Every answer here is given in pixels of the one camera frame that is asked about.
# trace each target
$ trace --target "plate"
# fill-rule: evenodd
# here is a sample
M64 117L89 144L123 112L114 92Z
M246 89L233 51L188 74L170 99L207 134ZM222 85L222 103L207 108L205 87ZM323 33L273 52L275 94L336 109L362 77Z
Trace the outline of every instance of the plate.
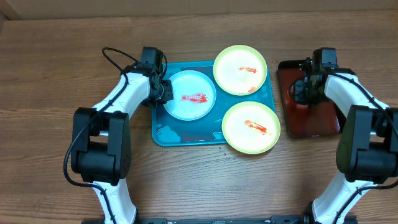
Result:
M226 112L222 130L226 141L234 149L246 154L259 154L268 151L278 141L280 123L266 105L246 101Z
M213 73L220 88L239 96L260 89L267 78L268 69L264 57L256 49L234 45L217 56Z
M174 100L164 108L174 118L193 121L204 117L216 102L216 88L202 72L186 70L170 77Z

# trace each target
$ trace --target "table surface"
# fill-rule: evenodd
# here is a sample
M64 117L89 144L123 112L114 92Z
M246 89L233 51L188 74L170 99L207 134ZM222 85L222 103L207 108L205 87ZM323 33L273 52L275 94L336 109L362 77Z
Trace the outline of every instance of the table surface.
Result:
M337 171L339 136L288 137L277 64L336 47L340 66L354 70L376 98L398 107L397 21L398 11L6 21L0 35L0 222L103 217L91 189L65 180L62 162L74 111L102 100L119 80L101 54L105 46L137 58L142 46L153 46L170 62L181 62L213 60L224 48L244 44L258 49L271 70L282 134L266 155L245 156L228 145L160 147L150 135L150 109L138 108L130 120L127 184L141 217L301 213ZM120 65L131 63L111 56ZM361 223L396 223L397 199L396 189L372 191L352 213Z

